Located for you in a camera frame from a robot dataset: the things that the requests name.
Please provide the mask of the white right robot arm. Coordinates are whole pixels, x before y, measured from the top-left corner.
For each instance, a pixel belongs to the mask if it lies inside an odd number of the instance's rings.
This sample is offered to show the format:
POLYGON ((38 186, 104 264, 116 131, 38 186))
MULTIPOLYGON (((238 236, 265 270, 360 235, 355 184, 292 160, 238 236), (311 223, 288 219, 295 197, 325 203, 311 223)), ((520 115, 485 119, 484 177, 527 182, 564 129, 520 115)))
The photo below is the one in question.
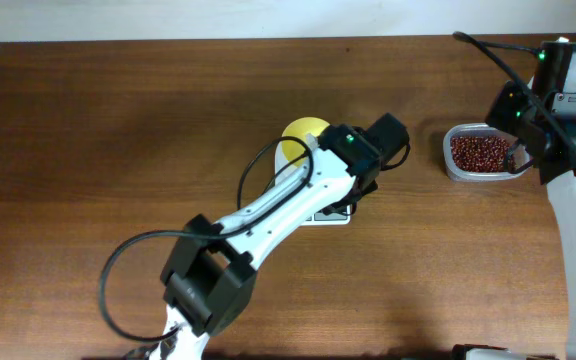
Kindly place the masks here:
POLYGON ((537 68, 524 82, 496 54, 496 44, 478 41, 463 32, 454 38, 489 57, 509 79, 495 98, 484 126, 500 131, 523 148, 529 159, 512 175, 534 167, 547 189, 558 225, 568 297, 565 355, 576 359, 576 42, 566 38, 544 41, 531 54, 537 68))

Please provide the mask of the yellow plastic bowl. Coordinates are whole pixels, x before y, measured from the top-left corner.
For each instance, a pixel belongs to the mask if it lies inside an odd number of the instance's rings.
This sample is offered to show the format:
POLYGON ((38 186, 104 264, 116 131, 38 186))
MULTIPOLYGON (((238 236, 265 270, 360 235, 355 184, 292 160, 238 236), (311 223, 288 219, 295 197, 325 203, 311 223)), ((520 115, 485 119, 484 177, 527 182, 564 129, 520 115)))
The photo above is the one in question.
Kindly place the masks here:
POLYGON ((313 147, 318 136, 329 125, 329 122, 317 117, 302 117, 292 121, 282 133, 282 137, 291 137, 291 140, 282 141, 275 151, 276 169, 302 155, 305 151, 302 143, 313 147))

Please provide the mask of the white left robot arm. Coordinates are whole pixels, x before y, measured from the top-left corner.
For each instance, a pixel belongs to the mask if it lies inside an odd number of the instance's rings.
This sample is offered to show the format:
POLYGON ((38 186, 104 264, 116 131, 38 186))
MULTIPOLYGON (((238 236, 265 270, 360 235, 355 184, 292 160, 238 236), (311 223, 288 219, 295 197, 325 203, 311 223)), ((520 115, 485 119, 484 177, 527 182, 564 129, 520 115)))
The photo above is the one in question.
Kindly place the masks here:
POLYGON ((302 147, 285 178, 255 201, 215 222, 202 215, 178 235, 160 280, 167 319, 151 359, 198 359, 209 339, 249 304, 266 257, 308 218, 339 212, 377 188, 397 146, 377 130, 329 126, 302 147))

